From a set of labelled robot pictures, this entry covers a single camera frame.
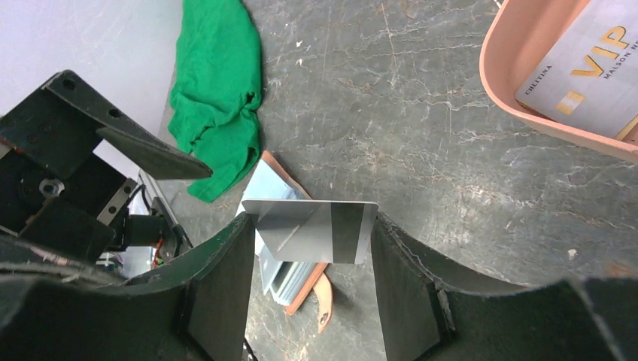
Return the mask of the grey card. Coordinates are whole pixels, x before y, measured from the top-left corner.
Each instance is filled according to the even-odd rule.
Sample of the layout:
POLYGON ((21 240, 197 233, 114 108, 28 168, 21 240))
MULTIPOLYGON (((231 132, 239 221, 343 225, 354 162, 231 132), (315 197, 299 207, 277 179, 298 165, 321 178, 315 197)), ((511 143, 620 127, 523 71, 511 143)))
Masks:
POLYGON ((515 99, 557 123, 624 139, 637 125, 637 3, 589 2, 515 99))

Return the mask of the pink oval tray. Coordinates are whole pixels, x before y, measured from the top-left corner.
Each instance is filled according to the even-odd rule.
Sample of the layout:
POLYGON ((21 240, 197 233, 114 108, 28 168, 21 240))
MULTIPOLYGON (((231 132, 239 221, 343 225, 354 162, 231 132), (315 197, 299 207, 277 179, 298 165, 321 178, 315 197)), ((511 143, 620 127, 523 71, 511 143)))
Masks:
POLYGON ((533 129, 636 162, 635 1, 505 1, 479 71, 495 104, 533 129))

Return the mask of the white card with stripe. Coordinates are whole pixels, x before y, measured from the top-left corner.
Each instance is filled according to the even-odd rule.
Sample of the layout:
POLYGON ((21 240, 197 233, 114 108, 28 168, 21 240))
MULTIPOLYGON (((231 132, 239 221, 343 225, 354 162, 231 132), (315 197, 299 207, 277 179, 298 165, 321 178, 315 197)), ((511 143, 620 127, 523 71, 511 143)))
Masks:
POLYGON ((242 206, 283 262, 361 264, 378 214, 375 202, 247 199, 242 206))

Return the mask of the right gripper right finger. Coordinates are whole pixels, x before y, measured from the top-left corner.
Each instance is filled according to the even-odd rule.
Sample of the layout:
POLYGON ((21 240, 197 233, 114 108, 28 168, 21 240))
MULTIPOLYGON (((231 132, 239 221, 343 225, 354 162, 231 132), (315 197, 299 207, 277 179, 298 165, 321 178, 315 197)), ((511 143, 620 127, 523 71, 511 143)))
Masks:
POLYGON ((378 215, 371 238, 389 360, 635 360, 636 278, 526 287, 484 275, 378 215))

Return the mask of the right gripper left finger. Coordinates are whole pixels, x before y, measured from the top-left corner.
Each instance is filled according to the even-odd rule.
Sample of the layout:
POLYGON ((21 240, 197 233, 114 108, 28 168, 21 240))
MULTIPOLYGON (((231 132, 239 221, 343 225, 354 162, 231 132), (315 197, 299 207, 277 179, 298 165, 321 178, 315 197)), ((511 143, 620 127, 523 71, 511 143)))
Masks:
POLYGON ((245 338, 255 229, 246 214, 124 279, 1 239, 3 360, 253 360, 245 338))

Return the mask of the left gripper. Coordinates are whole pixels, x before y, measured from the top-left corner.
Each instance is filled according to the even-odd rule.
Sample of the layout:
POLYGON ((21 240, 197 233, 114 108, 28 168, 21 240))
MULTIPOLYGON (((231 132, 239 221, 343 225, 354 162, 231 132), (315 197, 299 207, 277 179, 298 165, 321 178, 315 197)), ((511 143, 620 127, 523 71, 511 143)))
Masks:
POLYGON ((64 70, 1 118, 2 233, 89 263, 119 249, 137 183, 94 154, 102 139, 158 181, 213 174, 64 70))

